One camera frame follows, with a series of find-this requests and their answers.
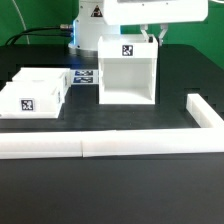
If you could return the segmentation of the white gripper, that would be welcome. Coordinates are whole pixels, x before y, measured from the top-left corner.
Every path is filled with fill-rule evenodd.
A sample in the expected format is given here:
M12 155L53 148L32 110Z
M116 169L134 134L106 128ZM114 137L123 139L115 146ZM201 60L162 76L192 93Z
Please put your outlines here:
M161 24L158 41L162 46L168 31L168 24L163 23L204 21L208 0L104 0L103 11L109 25L140 25L146 42L147 24Z

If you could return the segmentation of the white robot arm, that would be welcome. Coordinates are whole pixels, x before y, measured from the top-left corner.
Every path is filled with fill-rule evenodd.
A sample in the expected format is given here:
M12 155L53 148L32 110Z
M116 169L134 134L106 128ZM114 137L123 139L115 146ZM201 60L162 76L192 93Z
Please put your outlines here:
M208 16L209 0L78 0L78 16L73 21L72 54L94 57L101 35L120 34L122 25L159 24L159 45L171 23L199 22Z

